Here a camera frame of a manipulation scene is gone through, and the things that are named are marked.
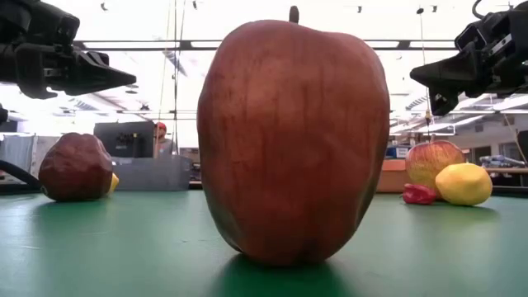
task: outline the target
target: person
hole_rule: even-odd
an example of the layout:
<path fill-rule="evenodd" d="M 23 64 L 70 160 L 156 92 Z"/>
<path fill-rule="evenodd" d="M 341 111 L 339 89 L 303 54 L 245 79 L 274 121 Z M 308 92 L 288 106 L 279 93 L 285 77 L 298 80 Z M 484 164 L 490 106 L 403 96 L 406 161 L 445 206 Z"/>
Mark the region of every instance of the person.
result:
<path fill-rule="evenodd" d="M 172 151 L 176 148 L 176 144 L 171 139 L 167 139 L 165 137 L 166 135 L 167 126 L 162 122 L 158 122 L 154 126 L 154 143 L 156 145 L 156 149 L 154 150 L 155 157 L 171 156 Z"/>

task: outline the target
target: large red apple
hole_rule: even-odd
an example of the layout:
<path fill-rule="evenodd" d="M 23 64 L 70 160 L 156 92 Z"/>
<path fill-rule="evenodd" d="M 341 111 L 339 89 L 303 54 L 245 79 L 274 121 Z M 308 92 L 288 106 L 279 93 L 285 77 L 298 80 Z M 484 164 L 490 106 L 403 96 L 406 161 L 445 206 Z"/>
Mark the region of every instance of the large red apple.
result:
<path fill-rule="evenodd" d="M 437 197 L 440 198 L 435 183 L 436 175 L 449 165 L 465 163 L 465 156 L 451 142 L 437 140 L 411 148 L 405 160 L 405 167 L 412 183 L 435 190 Z"/>
<path fill-rule="evenodd" d="M 267 265 L 323 261 L 375 193 L 389 135 L 383 67 L 354 36 L 250 22 L 218 48 L 198 135 L 203 187 L 227 243 Z"/>
<path fill-rule="evenodd" d="M 110 190 L 112 172 L 111 157 L 98 138 L 68 133 L 45 155 L 39 180 L 53 200 L 97 200 Z"/>

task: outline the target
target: red pepper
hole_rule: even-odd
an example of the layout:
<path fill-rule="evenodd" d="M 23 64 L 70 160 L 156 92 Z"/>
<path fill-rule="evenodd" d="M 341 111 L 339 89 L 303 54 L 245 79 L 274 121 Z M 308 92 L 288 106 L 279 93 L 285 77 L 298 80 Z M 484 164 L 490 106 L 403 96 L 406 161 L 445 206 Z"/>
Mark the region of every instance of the red pepper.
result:
<path fill-rule="evenodd" d="M 403 201 L 405 203 L 429 205 L 435 200 L 436 193 L 426 186 L 405 184 L 403 187 Z"/>

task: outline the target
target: yellow lemon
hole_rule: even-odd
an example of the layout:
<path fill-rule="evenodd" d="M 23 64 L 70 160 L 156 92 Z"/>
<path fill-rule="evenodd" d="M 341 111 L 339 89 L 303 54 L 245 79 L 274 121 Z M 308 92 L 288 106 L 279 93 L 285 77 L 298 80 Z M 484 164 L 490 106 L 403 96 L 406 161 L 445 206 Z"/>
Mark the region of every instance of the yellow lemon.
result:
<path fill-rule="evenodd" d="M 112 173 L 112 183 L 110 184 L 110 190 L 108 190 L 107 194 L 113 193 L 118 183 L 119 183 L 119 178 L 117 177 L 115 173 Z"/>
<path fill-rule="evenodd" d="M 472 164 L 450 165 L 436 176 L 442 198 L 454 205 L 477 205 L 492 194 L 493 184 L 486 169 Z"/>

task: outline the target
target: ceiling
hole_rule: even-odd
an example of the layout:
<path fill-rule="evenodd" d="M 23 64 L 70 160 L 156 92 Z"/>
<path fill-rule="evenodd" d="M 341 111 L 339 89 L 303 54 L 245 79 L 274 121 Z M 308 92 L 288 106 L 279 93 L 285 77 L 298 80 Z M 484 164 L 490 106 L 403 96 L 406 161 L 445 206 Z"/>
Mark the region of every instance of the ceiling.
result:
<path fill-rule="evenodd" d="M 111 66 L 137 76 L 132 87 L 119 87 L 80 97 L 64 95 L 47 101 L 27 99 L 17 87 L 1 85 L 0 102 L 20 119 L 79 117 L 92 121 L 129 121 L 173 118 L 178 110 L 179 137 L 196 138 L 197 99 L 204 76 L 215 55 L 213 50 L 177 51 L 174 40 L 192 40 L 195 47 L 216 47 L 234 28 L 259 19 L 286 20 L 289 7 L 297 5 L 299 23 L 321 31 L 339 31 L 368 40 L 377 50 L 387 74 L 391 93 L 392 133 L 420 130 L 427 109 L 425 87 L 408 76 L 424 63 L 448 58 L 453 50 L 390 50 L 395 40 L 415 40 L 411 47 L 452 48 L 452 41 L 471 21 L 473 0 L 48 0 L 49 4 L 74 14 L 81 20 L 76 40 L 88 49 L 99 49 L 110 56 Z M 506 10 L 508 3 L 521 1 L 483 0 L 481 13 Z M 424 13 L 417 15 L 422 7 Z M 175 72 L 175 65 L 181 71 Z M 459 111 L 482 110 L 483 100 L 498 104 L 490 96 L 478 100 L 461 97 Z M 525 100 L 516 99 L 508 108 L 520 108 Z M 135 114 L 148 106 L 150 114 Z M 472 122 L 475 115 L 452 115 L 436 119 L 438 130 Z"/>

